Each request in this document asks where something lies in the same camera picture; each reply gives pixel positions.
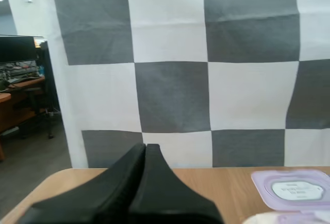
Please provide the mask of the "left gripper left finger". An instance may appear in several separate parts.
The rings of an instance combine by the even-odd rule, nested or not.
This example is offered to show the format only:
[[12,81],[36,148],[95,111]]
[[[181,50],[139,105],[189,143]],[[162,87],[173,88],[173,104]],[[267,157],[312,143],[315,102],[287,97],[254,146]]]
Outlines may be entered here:
[[140,184],[143,144],[133,146],[110,168],[67,192],[34,203],[19,223],[116,223]]

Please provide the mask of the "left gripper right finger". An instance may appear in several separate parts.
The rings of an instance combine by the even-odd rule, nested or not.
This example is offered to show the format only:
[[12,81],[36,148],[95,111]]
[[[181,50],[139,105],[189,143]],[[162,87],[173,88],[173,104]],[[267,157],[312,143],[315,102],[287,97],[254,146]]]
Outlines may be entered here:
[[143,175],[128,210],[129,223],[223,223],[215,203],[183,183],[158,144],[146,146]]

